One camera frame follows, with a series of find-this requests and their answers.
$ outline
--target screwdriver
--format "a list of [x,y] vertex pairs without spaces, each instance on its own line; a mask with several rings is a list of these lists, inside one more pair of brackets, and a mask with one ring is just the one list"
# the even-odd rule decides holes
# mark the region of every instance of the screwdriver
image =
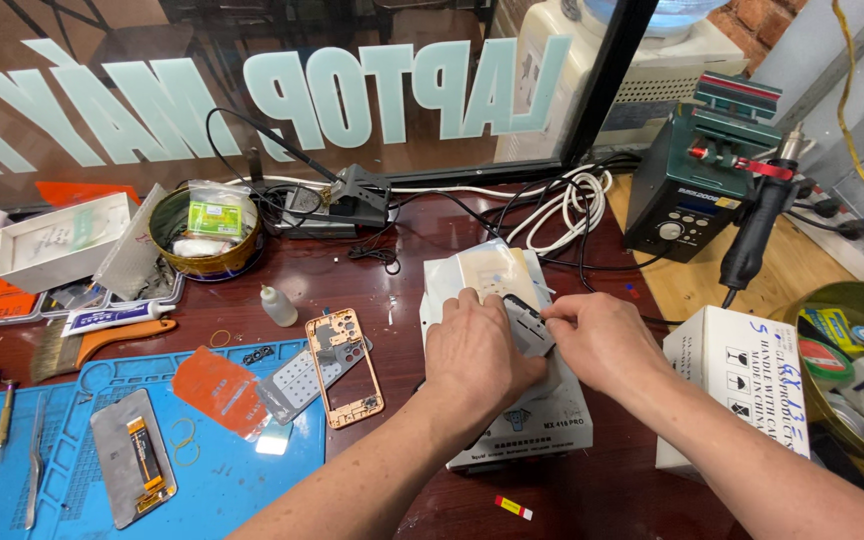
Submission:
[[18,381],[6,379],[2,381],[2,384],[6,386],[6,402],[2,405],[2,415],[0,416],[0,462],[6,443],[9,442],[9,424],[12,423],[13,401],[16,400]]

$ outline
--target hand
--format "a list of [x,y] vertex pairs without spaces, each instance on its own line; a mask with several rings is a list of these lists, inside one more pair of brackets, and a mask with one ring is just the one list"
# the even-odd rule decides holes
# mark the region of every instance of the hand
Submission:
[[546,376],[546,359],[526,358],[512,342],[505,304],[496,294],[479,303],[469,287],[441,307],[441,324],[425,339],[425,386],[456,404],[474,425],[491,422],[526,388]]
[[619,400],[637,382],[672,370],[639,310],[604,292],[563,296],[542,310],[561,357],[589,387]]

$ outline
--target white cable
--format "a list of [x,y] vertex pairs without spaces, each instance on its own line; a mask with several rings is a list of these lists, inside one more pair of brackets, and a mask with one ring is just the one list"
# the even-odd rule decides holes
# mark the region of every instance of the white cable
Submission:
[[[278,180],[280,182],[291,182],[293,184],[310,184],[312,186],[321,186],[323,188],[330,185],[327,181],[318,181],[316,179],[292,178],[291,176],[263,175],[262,180]],[[239,178],[233,178],[233,179],[231,179],[225,183],[226,186],[235,186],[236,184],[242,184],[242,180]]]
[[[590,169],[594,166],[595,166],[594,164],[582,165],[581,167],[578,167],[576,169],[572,169],[571,171],[569,171],[569,172],[567,172],[561,176],[564,178],[569,178],[570,176],[572,176],[578,172],[584,171],[586,169]],[[550,186],[550,188],[554,188],[556,184],[558,184],[558,181],[553,182],[552,185]],[[472,191],[474,193],[482,193],[483,195],[488,195],[490,197],[498,197],[499,199],[512,199],[513,197],[516,196],[515,193],[509,193],[507,191],[493,191],[490,189],[483,189],[482,187],[472,187],[472,186],[464,186],[464,185],[458,185],[455,187],[393,187],[391,190],[392,193],[425,193],[426,191],[446,191],[446,192],[449,192],[449,191]],[[545,187],[542,187],[539,189],[534,189],[532,191],[526,191],[526,192],[522,193],[521,195],[519,195],[519,198],[532,197],[533,195],[538,195],[538,194],[542,193],[543,191],[546,191]]]
[[[578,237],[584,235],[587,229],[589,231],[595,229],[595,227],[597,227],[599,222],[602,220],[602,216],[605,215],[605,193],[612,188],[613,177],[612,173],[610,173],[608,170],[604,171],[603,176],[606,179],[606,184],[602,185],[602,179],[595,178],[594,175],[587,172],[580,172],[581,170],[584,169],[580,167],[579,169],[570,171],[569,173],[566,173],[562,176],[568,178],[574,175],[572,180],[575,182],[575,184],[578,185],[578,187],[582,191],[590,191],[590,193],[582,193],[582,195],[580,195],[579,189],[577,189],[572,184],[568,185],[565,188],[564,192],[560,193],[558,196],[554,197],[549,202],[543,204],[542,207],[533,212],[533,214],[527,217],[522,223],[518,224],[518,226],[509,233],[509,236],[506,238],[506,242],[512,242],[513,238],[518,235],[526,226],[532,223],[532,221],[539,215],[541,215],[541,217],[538,219],[537,222],[535,222],[534,227],[529,230],[528,235],[526,235],[525,237],[526,247],[528,249],[534,250],[538,255],[545,255],[546,253],[569,245],[572,240],[575,240]],[[580,203],[583,200],[588,201],[589,215],[584,216],[578,221],[578,223],[573,224],[569,214],[569,207],[571,206],[577,212],[585,214],[585,204]],[[546,221],[548,221],[548,219],[552,217],[552,215],[555,215],[559,211],[561,211],[562,221],[564,221],[565,225],[568,227],[568,232],[560,236],[556,241],[552,242],[548,246],[537,247],[533,245],[532,240],[534,239],[539,229],[546,224]]]
[[[609,191],[613,186],[613,176],[608,170],[603,171],[602,175],[605,179],[605,185],[602,184],[602,178],[596,178],[593,174],[585,172],[588,169],[593,168],[594,164],[582,165],[581,167],[577,167],[568,171],[567,173],[561,175],[562,178],[571,178],[572,181],[579,187],[576,188],[575,185],[571,183],[565,187],[565,190],[562,193],[559,193],[556,197],[552,198],[550,201],[543,204],[539,209],[534,211],[532,215],[527,217],[522,223],[518,224],[515,229],[509,233],[509,237],[506,238],[506,242],[512,242],[512,239],[522,232],[522,230],[533,222],[537,217],[538,221],[534,224],[529,230],[529,233],[525,237],[525,245],[528,249],[534,250],[539,255],[545,255],[551,251],[557,250],[563,246],[569,245],[572,240],[579,238],[580,236],[586,233],[586,230],[591,231],[595,229],[599,222],[602,220],[602,216],[605,215],[606,210],[606,191]],[[262,177],[263,180],[274,180],[280,182],[291,182],[294,184],[305,184],[305,185],[313,185],[313,186],[322,186],[327,187],[330,184],[324,181],[317,181],[311,179],[302,179],[302,178],[292,178],[287,176],[270,176],[264,175]],[[227,186],[233,186],[236,184],[241,184],[242,180],[239,178],[234,178],[231,181],[227,181],[225,184]],[[560,180],[556,180],[551,182],[547,187],[541,187],[538,189],[534,189],[532,191],[526,191],[518,195],[519,198],[527,198],[535,195],[539,195],[540,193],[545,192],[546,190],[551,190],[558,186]],[[480,193],[482,195],[487,195],[489,197],[497,197],[500,199],[512,199],[516,196],[516,193],[510,193],[506,191],[493,191],[490,189],[484,189],[482,187],[472,187],[472,186],[455,186],[455,187],[394,187],[391,192],[392,193],[425,193],[426,191],[471,191],[473,193]],[[586,213],[586,207],[584,201],[588,201],[588,211],[590,215],[584,216],[582,219],[578,221],[578,223],[572,223],[569,214],[569,207],[571,206],[576,212],[580,214]],[[546,224],[546,221],[552,215],[555,215],[557,212],[561,212],[562,220],[565,222],[565,225],[568,227],[568,232],[560,236],[556,241],[552,242],[548,246],[545,247],[536,247],[532,244],[532,240],[535,237],[536,233],[539,231],[543,225]]]

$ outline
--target wooden desk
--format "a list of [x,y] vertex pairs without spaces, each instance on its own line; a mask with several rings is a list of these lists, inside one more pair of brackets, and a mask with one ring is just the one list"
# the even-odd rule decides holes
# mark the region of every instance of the wooden desk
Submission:
[[[607,192],[608,204],[622,231],[629,210],[632,175],[615,178]],[[727,227],[688,264],[660,260],[642,269],[666,320],[682,321],[703,306],[721,306],[726,298],[719,284],[719,264],[736,238],[738,227]],[[634,251],[635,260],[643,263],[654,255]],[[749,288],[735,295],[731,310],[768,317],[774,310],[787,306],[811,291],[835,282],[850,282],[855,277],[831,255],[823,251],[786,216],[775,220],[768,247],[762,257],[762,270]]]
[[[478,212],[499,204],[474,196],[462,199]],[[519,216],[513,214],[508,219],[509,223],[518,222]],[[347,259],[345,246],[314,240],[273,240],[258,264],[245,275],[224,283],[189,282],[182,302],[170,313],[178,322],[176,330],[158,338],[112,344],[100,350],[98,358],[189,351],[208,344],[212,333],[222,329],[234,336],[242,335],[241,342],[232,342],[235,345],[302,338],[301,325],[280,328],[265,314],[259,304],[259,283],[284,290],[298,307],[300,320],[321,314],[325,307],[333,311],[353,308],[374,342],[375,371],[388,406],[379,417],[338,431],[329,429],[326,458],[333,458],[397,411],[424,374],[419,320],[424,289],[422,260],[450,256],[482,238],[481,228],[468,215],[453,202],[437,196],[404,206],[399,222],[397,233],[386,240],[386,245],[396,246],[401,253],[402,271],[397,276],[386,275],[374,260]],[[536,242],[543,245],[561,232],[549,227]],[[621,249],[621,231],[609,210],[589,237],[587,252],[588,264],[634,263],[633,257]],[[563,259],[572,257],[574,253],[562,255]],[[549,287],[558,294],[585,292],[574,269],[548,266],[545,276]],[[587,276],[595,288],[634,301],[642,313],[660,315],[639,271],[589,272]],[[637,299],[633,299],[627,285],[636,291]],[[396,297],[395,305],[391,305],[389,295]],[[35,323],[0,327],[0,367],[26,385],[28,362],[43,326]],[[656,336],[665,331],[657,327]],[[361,398],[371,385],[368,373],[363,366],[352,369],[330,389],[330,397],[342,403]],[[66,375],[50,383],[74,377]],[[592,448],[473,476],[442,469],[406,513],[398,536],[665,540],[748,537],[708,487],[655,470],[654,432],[611,398],[588,388],[584,396],[594,423]],[[499,494],[533,510],[533,520],[526,521],[496,506]]]

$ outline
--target glue tube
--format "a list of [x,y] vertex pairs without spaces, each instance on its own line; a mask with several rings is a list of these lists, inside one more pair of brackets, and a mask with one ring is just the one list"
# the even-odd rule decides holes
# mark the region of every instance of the glue tube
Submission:
[[62,337],[68,338],[109,327],[155,321],[162,317],[162,313],[171,312],[175,308],[174,305],[159,305],[158,301],[153,300],[129,309],[103,309],[78,313],[73,311],[65,321]]

